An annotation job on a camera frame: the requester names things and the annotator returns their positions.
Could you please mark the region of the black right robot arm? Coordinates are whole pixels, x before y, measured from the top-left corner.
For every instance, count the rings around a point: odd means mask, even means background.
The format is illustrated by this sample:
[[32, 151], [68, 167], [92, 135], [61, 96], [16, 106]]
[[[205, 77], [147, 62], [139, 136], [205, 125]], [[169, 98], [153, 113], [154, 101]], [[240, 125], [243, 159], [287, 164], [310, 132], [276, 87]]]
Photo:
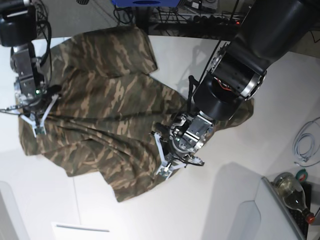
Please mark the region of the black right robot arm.
[[[46, 51], [38, 57], [32, 43], [42, 29]], [[51, 76], [42, 70], [51, 55], [52, 29], [48, 20], [38, 19], [37, 9], [31, 0], [2, 0], [0, 2], [0, 44], [10, 48], [10, 67], [17, 74], [14, 82], [16, 104], [0, 112], [15, 115], [28, 123], [33, 135], [47, 133], [45, 121], [60, 97], [62, 87], [52, 85]]]

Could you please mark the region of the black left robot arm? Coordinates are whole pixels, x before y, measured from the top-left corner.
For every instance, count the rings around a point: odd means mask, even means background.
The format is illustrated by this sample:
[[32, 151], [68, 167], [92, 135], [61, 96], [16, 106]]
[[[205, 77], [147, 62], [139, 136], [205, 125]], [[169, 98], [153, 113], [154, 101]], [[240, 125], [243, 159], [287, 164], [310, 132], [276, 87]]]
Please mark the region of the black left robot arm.
[[168, 125], [152, 133], [160, 157], [156, 174], [168, 179], [188, 165], [203, 166], [196, 156], [218, 123], [229, 121], [253, 98], [268, 68], [285, 55], [318, 21], [317, 0], [257, 0], [238, 33], [218, 44], [199, 80], [189, 77], [187, 101]]

